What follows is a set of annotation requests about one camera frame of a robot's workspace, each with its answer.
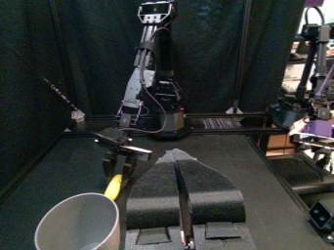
black cable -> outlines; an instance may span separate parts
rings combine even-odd
[[[308,8],[305,9],[305,15],[304,15],[304,18],[305,18],[305,24],[307,24],[307,11],[308,11],[308,9],[315,9],[315,10],[316,10],[316,12],[317,12],[317,14],[319,14],[319,17],[320,17],[320,25],[324,25],[324,17],[323,17],[323,14],[321,14],[321,12],[320,12],[319,8],[317,8],[317,7],[315,7],[315,6],[308,7]]]
[[[22,56],[22,54],[15,50],[15,48],[9,44],[9,42],[2,38],[0,35],[0,40],[2,41],[5,47],[15,54],[15,56],[22,60],[25,65],[27,66],[29,70],[35,74],[37,78],[48,85],[50,90],[57,94],[57,96],[65,101],[65,103],[70,106],[70,108],[77,111],[78,108],[74,106],[74,104],[70,102],[70,100],[64,96],[64,94],[57,89],[56,85],[50,83],[50,81],[38,73],[35,67],[31,65],[31,63],[26,60],[26,58]]]

black curtain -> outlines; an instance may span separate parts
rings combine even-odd
[[[0,2],[0,188],[22,175],[69,124],[66,95],[46,1]]]
[[[86,114],[114,114],[133,71],[142,1],[60,1],[58,14]],[[275,103],[304,1],[252,0],[240,110]],[[172,22],[174,75],[186,112],[232,105],[244,0],[178,0]]]
[[[39,75],[85,114],[116,113],[133,71],[141,2],[0,2],[0,187],[70,122],[69,106]],[[303,5],[304,0],[252,0],[241,111],[263,111],[276,101]],[[185,112],[224,112],[232,105],[244,6],[244,0],[177,1],[173,67],[188,97]]]

